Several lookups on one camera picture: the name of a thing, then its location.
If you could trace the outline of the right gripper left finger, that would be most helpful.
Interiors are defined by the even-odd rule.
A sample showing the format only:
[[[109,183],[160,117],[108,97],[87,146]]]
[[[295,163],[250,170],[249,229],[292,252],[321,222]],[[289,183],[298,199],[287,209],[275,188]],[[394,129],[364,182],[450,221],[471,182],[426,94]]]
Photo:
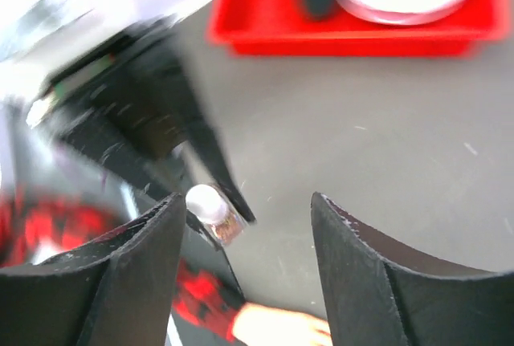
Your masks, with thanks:
[[[163,345],[186,206],[139,218],[38,265],[1,270],[3,345]]]

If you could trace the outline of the red plaid sleeve forearm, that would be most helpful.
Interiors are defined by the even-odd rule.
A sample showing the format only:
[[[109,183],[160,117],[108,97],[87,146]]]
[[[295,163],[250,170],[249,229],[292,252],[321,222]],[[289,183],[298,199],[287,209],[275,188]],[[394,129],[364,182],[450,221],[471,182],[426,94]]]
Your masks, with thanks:
[[[64,199],[1,200],[4,345],[163,345],[169,316],[235,341],[244,299],[180,255],[186,207],[174,194],[117,226]]]

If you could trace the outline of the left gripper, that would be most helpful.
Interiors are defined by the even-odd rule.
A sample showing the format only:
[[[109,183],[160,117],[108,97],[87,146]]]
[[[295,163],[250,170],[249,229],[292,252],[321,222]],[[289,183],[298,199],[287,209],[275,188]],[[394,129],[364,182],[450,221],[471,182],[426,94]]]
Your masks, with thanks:
[[[119,302],[127,295],[130,302],[169,302],[186,225],[197,227],[214,247],[222,246],[146,156],[160,159],[189,142],[240,216],[256,222],[204,115],[170,18],[128,26],[51,74],[27,120],[37,125],[57,112],[86,111],[110,125],[67,124],[60,141],[153,201],[136,220],[134,238],[113,255],[97,301]]]

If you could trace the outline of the nail polish bottle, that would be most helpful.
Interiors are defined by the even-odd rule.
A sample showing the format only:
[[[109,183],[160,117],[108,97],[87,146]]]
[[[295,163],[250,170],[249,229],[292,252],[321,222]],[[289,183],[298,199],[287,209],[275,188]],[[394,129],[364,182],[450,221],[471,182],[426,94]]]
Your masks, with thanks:
[[[230,245],[245,229],[244,219],[213,185],[192,187],[186,194],[186,207],[221,246]]]

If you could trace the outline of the mannequin hand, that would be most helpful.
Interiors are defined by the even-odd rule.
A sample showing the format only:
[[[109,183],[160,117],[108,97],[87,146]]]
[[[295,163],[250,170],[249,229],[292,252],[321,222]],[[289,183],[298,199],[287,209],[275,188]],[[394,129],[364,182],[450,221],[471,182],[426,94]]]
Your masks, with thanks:
[[[234,337],[250,346],[332,345],[326,320],[297,311],[246,303],[235,317]]]

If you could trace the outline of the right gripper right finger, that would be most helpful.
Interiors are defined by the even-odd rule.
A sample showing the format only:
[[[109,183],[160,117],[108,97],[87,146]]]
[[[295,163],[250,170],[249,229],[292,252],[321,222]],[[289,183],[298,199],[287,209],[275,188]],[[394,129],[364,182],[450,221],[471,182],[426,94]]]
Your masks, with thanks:
[[[335,345],[511,345],[513,273],[416,250],[322,193],[312,234]]]

